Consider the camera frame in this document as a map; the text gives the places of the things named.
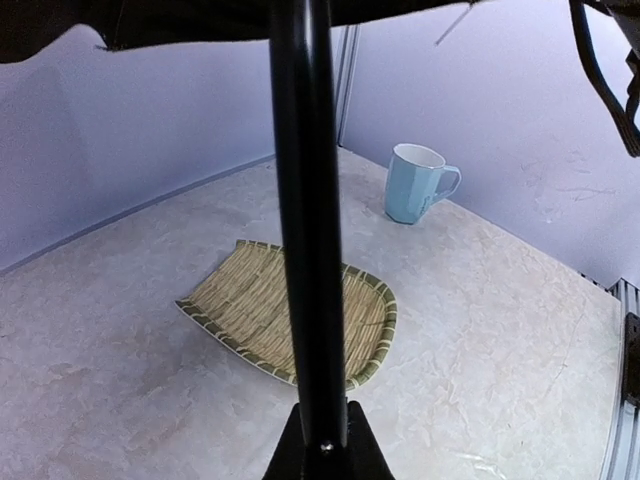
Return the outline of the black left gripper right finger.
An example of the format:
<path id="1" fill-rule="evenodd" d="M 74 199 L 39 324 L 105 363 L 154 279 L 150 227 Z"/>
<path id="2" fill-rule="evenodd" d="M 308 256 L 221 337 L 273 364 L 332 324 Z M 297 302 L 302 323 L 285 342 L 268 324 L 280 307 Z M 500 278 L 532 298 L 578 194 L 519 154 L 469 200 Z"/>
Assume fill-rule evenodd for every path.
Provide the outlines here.
<path id="1" fill-rule="evenodd" d="M 349 479 L 394 480 L 361 405 L 349 401 L 347 413 Z"/>

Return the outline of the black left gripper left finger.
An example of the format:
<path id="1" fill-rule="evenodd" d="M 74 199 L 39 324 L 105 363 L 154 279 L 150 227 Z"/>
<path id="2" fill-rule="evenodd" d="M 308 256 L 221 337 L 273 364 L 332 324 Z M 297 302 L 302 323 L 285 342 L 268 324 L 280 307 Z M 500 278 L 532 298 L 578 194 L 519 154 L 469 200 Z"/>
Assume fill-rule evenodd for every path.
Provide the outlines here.
<path id="1" fill-rule="evenodd" d="M 287 419 L 263 480 L 301 480 L 305 443 L 302 433 L 299 404 L 296 403 Z"/>

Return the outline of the beige folding umbrella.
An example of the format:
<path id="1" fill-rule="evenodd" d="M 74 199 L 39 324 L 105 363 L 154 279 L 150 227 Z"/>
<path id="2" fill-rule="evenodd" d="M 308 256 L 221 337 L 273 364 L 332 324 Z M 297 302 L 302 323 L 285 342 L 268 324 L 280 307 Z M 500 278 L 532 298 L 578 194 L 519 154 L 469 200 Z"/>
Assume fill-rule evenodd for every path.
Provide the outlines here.
<path id="1" fill-rule="evenodd" d="M 104 49 L 265 39 L 279 204 L 305 445 L 347 445 L 339 188 L 330 29 L 428 1 L 5 1 L 1 60 L 24 61 L 85 24 Z"/>

